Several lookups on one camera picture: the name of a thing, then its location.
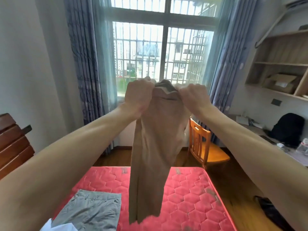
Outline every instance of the mattress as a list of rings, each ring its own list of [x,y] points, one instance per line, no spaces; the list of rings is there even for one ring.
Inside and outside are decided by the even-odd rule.
[[[56,215],[79,189],[121,193],[117,231],[234,231],[225,206],[206,171],[199,167],[172,167],[164,187],[159,217],[129,225],[128,188],[130,167],[92,167],[74,186]]]

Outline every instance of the person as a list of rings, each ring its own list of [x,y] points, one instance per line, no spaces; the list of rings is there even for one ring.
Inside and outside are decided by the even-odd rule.
[[[109,143],[147,109],[154,84],[130,82],[114,111],[52,143],[0,181],[0,230],[40,230]],[[308,170],[214,107],[205,86],[179,89],[289,224],[308,230]]]

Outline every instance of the forearm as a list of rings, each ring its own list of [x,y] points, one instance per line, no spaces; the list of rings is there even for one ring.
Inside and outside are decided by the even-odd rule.
[[[199,118],[232,152],[245,173],[293,228],[306,230],[308,170],[215,107],[204,110]]]
[[[39,230],[110,142],[132,121],[132,116],[119,107],[59,139],[2,179],[0,226],[15,223],[18,227],[13,230],[33,230],[35,223]]]

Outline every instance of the pink quilted mattress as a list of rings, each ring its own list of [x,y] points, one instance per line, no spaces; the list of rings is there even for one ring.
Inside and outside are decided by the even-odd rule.
[[[130,170],[130,167],[92,167],[75,185],[56,215],[79,189],[83,189],[122,194],[117,231],[236,230],[209,176],[199,167],[172,167],[164,187],[160,216],[148,217],[139,225],[137,222],[129,225]]]

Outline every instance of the hand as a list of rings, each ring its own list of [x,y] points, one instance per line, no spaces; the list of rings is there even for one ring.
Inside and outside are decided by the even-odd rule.
[[[184,105],[197,117],[205,110],[214,107],[204,85],[190,84],[187,87],[180,88],[179,93]]]
[[[140,118],[150,104],[154,85],[148,76],[127,85],[124,103],[121,105],[126,109],[126,114],[131,115],[134,120]]]

